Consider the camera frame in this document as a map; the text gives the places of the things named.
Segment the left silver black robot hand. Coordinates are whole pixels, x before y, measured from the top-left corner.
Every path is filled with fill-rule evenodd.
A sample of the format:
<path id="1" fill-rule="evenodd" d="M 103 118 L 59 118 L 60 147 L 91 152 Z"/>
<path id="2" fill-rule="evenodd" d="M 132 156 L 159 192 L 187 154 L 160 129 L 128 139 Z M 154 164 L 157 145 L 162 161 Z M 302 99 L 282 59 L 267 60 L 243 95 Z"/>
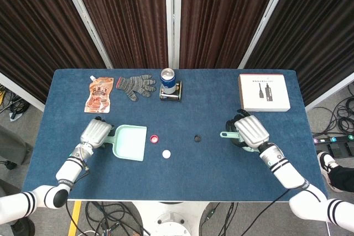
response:
<path id="1" fill-rule="evenodd" d="M 80 136 L 81 144 L 89 144 L 93 149 L 99 148 L 108 137 L 112 125 L 101 117 L 92 119 Z"/>

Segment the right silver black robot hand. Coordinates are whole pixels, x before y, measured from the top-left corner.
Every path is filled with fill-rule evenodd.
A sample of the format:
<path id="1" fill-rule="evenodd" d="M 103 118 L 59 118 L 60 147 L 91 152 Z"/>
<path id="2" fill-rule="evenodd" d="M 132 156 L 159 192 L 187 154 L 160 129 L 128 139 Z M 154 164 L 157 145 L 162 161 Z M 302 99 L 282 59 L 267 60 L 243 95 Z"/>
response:
<path id="1" fill-rule="evenodd" d="M 226 132 L 237 133 L 231 143 L 249 152 L 259 152 L 258 147 L 269 140 L 269 133 L 256 116 L 239 109 L 233 119 L 226 122 Z"/>

